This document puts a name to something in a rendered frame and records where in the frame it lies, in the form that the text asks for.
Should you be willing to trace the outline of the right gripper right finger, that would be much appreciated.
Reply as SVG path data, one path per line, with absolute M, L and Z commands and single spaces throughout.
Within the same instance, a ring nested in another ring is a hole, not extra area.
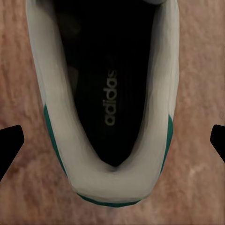
M 225 162 L 225 126 L 217 124 L 213 126 L 210 142 Z

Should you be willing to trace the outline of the gym shoe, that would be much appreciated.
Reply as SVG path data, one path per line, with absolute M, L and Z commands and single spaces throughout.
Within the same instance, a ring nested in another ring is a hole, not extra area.
M 177 0 L 26 0 L 52 146 L 69 184 L 106 207 L 149 197 L 172 136 Z

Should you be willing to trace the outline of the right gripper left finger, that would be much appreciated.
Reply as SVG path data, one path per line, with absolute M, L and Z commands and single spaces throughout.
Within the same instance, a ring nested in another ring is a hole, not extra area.
M 0 130 L 0 181 L 24 143 L 20 125 Z

